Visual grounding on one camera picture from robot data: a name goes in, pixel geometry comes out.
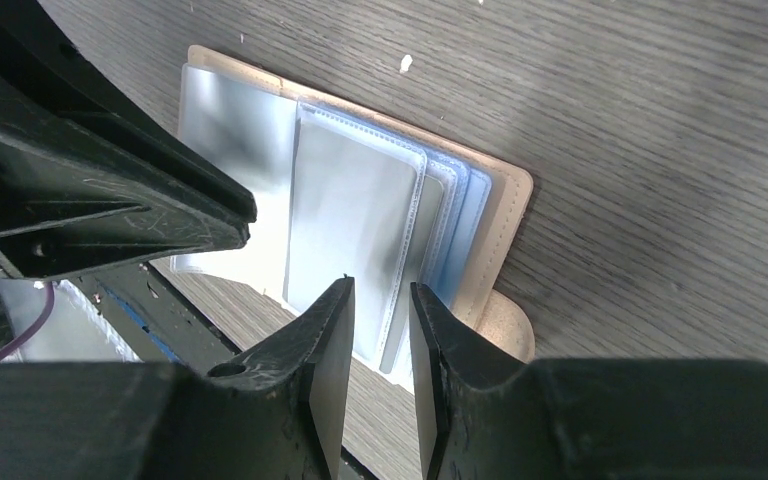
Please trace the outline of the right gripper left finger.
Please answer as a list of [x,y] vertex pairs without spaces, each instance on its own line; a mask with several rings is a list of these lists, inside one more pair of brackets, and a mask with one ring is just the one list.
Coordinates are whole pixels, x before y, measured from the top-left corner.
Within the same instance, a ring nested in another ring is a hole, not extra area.
[[354,281],[199,374],[174,362],[0,363],[0,479],[333,479]]

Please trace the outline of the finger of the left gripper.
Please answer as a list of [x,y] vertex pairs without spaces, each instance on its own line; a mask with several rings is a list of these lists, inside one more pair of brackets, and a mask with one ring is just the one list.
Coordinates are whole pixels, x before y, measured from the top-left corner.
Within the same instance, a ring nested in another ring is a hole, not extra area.
[[237,249],[254,197],[158,125],[35,1],[0,1],[0,270],[61,279]]

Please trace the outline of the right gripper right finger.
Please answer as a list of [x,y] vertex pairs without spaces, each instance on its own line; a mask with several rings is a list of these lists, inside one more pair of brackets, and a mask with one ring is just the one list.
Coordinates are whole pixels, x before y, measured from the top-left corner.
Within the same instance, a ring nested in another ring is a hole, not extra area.
[[411,287],[427,479],[768,479],[768,364],[523,363]]

